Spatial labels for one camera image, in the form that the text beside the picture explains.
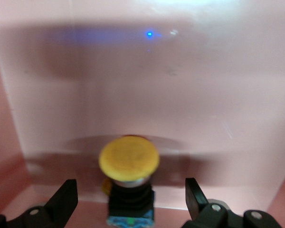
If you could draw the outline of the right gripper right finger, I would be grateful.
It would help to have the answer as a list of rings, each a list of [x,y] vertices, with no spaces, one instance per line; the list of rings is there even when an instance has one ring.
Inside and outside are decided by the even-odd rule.
[[[185,198],[191,219],[184,228],[280,228],[270,214],[260,210],[247,210],[243,216],[223,206],[210,203],[195,178],[185,179]]]

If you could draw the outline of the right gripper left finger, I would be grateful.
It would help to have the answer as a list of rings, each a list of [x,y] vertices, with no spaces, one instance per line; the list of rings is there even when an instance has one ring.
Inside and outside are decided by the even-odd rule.
[[[63,228],[77,205],[77,181],[68,179],[45,205],[31,207],[9,221],[0,214],[0,228]]]

